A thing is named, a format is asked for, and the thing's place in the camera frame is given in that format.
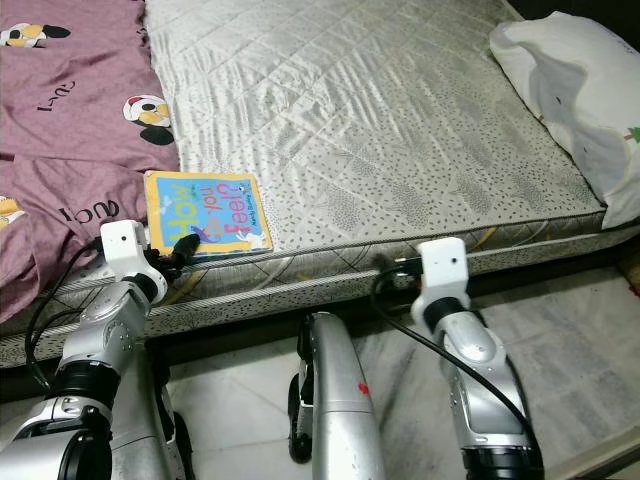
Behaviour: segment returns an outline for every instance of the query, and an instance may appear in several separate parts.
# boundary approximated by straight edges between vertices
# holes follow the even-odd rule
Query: mattress
[[[148,0],[152,61],[181,170],[256,176],[274,251],[189,267],[150,336],[366,294],[380,255],[455,235],[472,273],[588,253],[604,208],[488,47],[498,0]],[[111,274],[79,272],[49,312]],[[23,362],[30,312],[0,326]],[[60,352],[72,325],[46,332]]]

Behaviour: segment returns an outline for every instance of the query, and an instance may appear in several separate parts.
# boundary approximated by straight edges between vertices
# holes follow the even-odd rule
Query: tile floor
[[[613,268],[475,300],[508,345],[548,467],[640,425],[640,299]],[[355,338],[390,479],[464,478],[438,362],[390,331]],[[175,366],[200,480],[310,479],[288,456],[295,339]],[[0,405],[0,447],[35,400]],[[626,476],[614,478],[625,480]]]

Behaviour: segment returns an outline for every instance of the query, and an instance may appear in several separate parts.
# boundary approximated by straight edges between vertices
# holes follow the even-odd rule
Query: book cover
[[[196,257],[272,250],[253,175],[149,171],[144,178],[151,247],[161,255],[192,233],[200,236]]]

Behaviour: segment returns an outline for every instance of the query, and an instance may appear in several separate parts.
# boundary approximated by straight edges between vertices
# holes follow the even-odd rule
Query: blanket
[[[146,170],[178,168],[143,14],[135,0],[2,4],[0,195],[26,214],[0,230],[0,322],[100,225],[145,218]]]

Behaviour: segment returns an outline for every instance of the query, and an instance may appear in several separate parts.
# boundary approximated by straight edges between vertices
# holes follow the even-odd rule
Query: white pillow
[[[640,54],[602,25],[560,12],[501,23],[490,45],[529,110],[607,204],[602,227],[640,217]]]

